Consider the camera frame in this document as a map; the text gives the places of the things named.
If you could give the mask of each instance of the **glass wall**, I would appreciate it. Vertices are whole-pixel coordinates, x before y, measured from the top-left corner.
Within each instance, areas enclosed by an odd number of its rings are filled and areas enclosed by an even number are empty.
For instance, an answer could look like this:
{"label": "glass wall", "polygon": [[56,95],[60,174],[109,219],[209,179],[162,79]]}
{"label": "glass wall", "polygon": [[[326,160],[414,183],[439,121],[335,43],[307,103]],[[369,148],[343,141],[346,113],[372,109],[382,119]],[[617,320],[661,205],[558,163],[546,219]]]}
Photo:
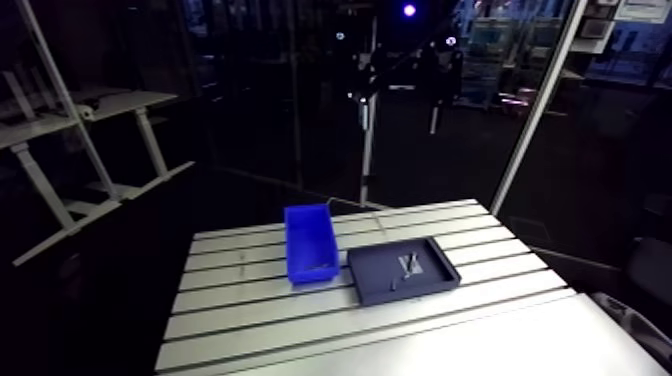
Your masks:
{"label": "glass wall", "polygon": [[617,21],[603,52],[571,52],[500,218],[524,241],[623,266],[672,197],[670,18]]}
{"label": "glass wall", "polygon": [[[29,25],[29,16],[15,2],[2,2],[0,259],[5,264],[72,223],[45,198],[67,194],[82,176],[96,176],[75,114]],[[38,136],[39,141],[29,142]],[[51,186],[48,178],[56,175],[58,184]]]}
{"label": "glass wall", "polygon": [[[426,32],[431,42],[381,90],[368,199],[408,206],[476,198],[489,206],[571,4],[463,0],[430,12],[443,27]],[[426,21],[403,17],[401,7],[392,19],[395,29]],[[385,37],[396,40],[383,33],[383,45]]]}

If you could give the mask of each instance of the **purple light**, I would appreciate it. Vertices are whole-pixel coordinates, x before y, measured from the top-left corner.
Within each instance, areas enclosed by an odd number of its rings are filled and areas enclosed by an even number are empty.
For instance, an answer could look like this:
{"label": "purple light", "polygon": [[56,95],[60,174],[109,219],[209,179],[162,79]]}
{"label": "purple light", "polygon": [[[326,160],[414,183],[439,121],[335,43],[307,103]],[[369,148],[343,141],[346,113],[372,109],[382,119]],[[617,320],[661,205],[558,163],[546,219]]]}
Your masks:
{"label": "purple light", "polygon": [[404,5],[404,15],[406,17],[413,17],[415,15],[415,6],[413,4]]}

